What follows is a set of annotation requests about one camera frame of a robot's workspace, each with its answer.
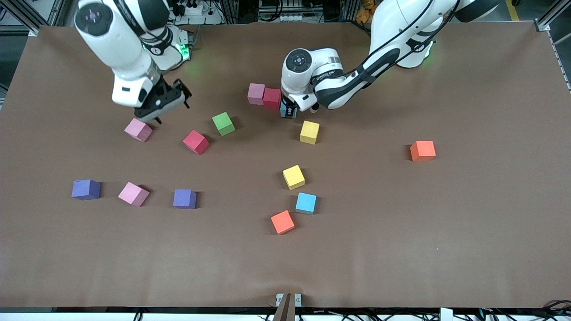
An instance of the green cube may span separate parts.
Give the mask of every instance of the green cube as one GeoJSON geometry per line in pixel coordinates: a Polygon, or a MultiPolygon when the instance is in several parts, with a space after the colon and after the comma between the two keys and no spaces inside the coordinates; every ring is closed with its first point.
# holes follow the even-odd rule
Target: green cube
{"type": "Polygon", "coordinates": [[[222,136],[228,135],[229,133],[236,130],[227,112],[223,112],[220,115],[212,117],[212,120],[214,121],[216,128],[222,136]]]}

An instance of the red cube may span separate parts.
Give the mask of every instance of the red cube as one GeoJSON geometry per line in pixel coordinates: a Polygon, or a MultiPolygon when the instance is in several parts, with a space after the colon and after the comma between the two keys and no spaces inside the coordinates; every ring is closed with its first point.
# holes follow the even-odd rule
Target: red cube
{"type": "Polygon", "coordinates": [[[436,156],[432,141],[417,141],[411,146],[411,158],[413,162],[431,161],[436,156]]]}
{"type": "Polygon", "coordinates": [[[278,234],[283,234],[287,231],[293,230],[295,227],[288,210],[272,216],[272,223],[274,224],[278,234]]]}
{"type": "Polygon", "coordinates": [[[280,109],[282,91],[280,89],[265,88],[263,102],[265,108],[280,109]]]}
{"type": "Polygon", "coordinates": [[[200,135],[196,130],[191,131],[183,142],[189,149],[198,155],[202,154],[206,147],[208,147],[206,137],[200,135]]]}

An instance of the foam cube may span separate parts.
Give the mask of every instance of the foam cube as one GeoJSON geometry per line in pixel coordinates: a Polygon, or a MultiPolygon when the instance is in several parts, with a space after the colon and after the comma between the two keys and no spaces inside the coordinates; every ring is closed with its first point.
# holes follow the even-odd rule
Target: foam cube
{"type": "Polygon", "coordinates": [[[218,129],[218,132],[220,132],[221,136],[228,135],[229,133],[236,130],[227,112],[223,112],[220,115],[212,117],[212,120],[214,121],[216,129],[218,129]]]}
{"type": "Polygon", "coordinates": [[[295,119],[297,117],[297,108],[286,106],[284,102],[280,104],[280,116],[283,118],[292,118],[295,119]]]}
{"type": "Polygon", "coordinates": [[[73,182],[71,197],[80,200],[98,199],[101,192],[101,183],[91,179],[80,179],[73,182]]]}
{"type": "Polygon", "coordinates": [[[202,154],[206,147],[208,147],[208,141],[206,137],[200,135],[196,130],[190,132],[188,136],[183,140],[183,143],[193,152],[198,155],[202,154]]]}
{"type": "Polygon", "coordinates": [[[301,134],[299,135],[299,141],[315,145],[318,133],[319,133],[318,123],[304,121],[303,126],[301,127],[301,134]]]}
{"type": "Polygon", "coordinates": [[[290,167],[284,170],[283,173],[284,173],[284,178],[286,179],[285,182],[290,191],[293,190],[294,188],[298,188],[300,186],[305,185],[305,178],[301,173],[301,168],[299,168],[299,165],[290,167]]]}
{"type": "Polygon", "coordinates": [[[436,156],[434,142],[417,141],[411,146],[411,158],[413,162],[431,161],[436,156]]]}
{"type": "Polygon", "coordinates": [[[297,195],[297,203],[295,204],[295,211],[303,214],[313,215],[315,212],[315,202],[317,201],[317,196],[299,193],[297,195]]]}
{"type": "Polygon", "coordinates": [[[128,182],[119,194],[119,198],[133,206],[141,206],[150,193],[139,186],[128,182]]]}
{"type": "Polygon", "coordinates": [[[181,210],[193,210],[196,208],[196,192],[193,190],[175,190],[175,198],[172,205],[181,210]]]}
{"type": "Polygon", "coordinates": [[[283,234],[287,231],[291,231],[295,227],[291,216],[289,215],[289,211],[287,210],[272,216],[272,223],[274,224],[278,234],[283,234]]]}
{"type": "Polygon", "coordinates": [[[264,89],[264,107],[269,109],[280,109],[282,102],[282,91],[280,89],[264,89]]]}
{"type": "Polygon", "coordinates": [[[248,101],[252,105],[264,105],[264,89],[265,85],[260,83],[251,83],[248,89],[248,101]]]}
{"type": "Polygon", "coordinates": [[[129,134],[129,136],[135,138],[140,142],[144,142],[152,133],[152,128],[150,128],[147,124],[143,123],[142,121],[133,118],[129,125],[125,127],[125,132],[129,134]]]}

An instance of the floor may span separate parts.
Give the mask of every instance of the floor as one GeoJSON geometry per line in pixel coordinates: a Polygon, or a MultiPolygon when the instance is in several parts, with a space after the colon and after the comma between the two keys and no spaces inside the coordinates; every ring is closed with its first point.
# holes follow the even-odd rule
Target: floor
{"type": "MultiPolygon", "coordinates": [[[[483,18],[483,21],[513,21],[513,20],[534,20],[543,15],[547,11],[553,0],[521,0],[517,7],[509,4],[510,0],[502,1],[500,6],[491,14],[483,18]]],[[[35,0],[33,4],[38,5],[38,10],[44,13],[44,7],[50,7],[49,3],[53,0],[35,0]]],[[[71,25],[71,17],[69,14],[68,19],[71,25]]],[[[13,18],[9,14],[0,20],[0,25],[13,24],[13,18]]],[[[553,23],[550,24],[551,35],[553,42],[556,43],[556,48],[559,53],[561,64],[564,70],[571,72],[571,37],[566,38],[571,34],[571,6],[567,8],[553,23]]],[[[0,37],[0,83],[9,87],[14,72],[18,65],[20,56],[22,55],[27,37],[0,37]]],[[[0,93],[0,108],[2,108],[2,101],[4,94],[0,93]]]]}

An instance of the blue cube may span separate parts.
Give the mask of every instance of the blue cube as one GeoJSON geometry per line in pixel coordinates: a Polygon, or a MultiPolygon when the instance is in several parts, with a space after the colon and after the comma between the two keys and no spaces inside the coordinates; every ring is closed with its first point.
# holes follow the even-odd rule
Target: blue cube
{"type": "Polygon", "coordinates": [[[98,199],[101,192],[101,183],[91,179],[80,179],[73,182],[71,197],[80,200],[98,199]]]}
{"type": "Polygon", "coordinates": [[[280,116],[282,116],[283,118],[295,119],[297,117],[297,108],[286,106],[286,104],[284,104],[282,99],[282,103],[280,104],[280,116]]]}
{"type": "Polygon", "coordinates": [[[317,201],[317,196],[299,193],[297,195],[297,203],[295,204],[295,211],[303,214],[313,215],[315,212],[315,202],[317,201]]]}
{"type": "Polygon", "coordinates": [[[175,199],[172,205],[181,210],[193,210],[196,208],[196,192],[193,190],[175,190],[175,199]]]}

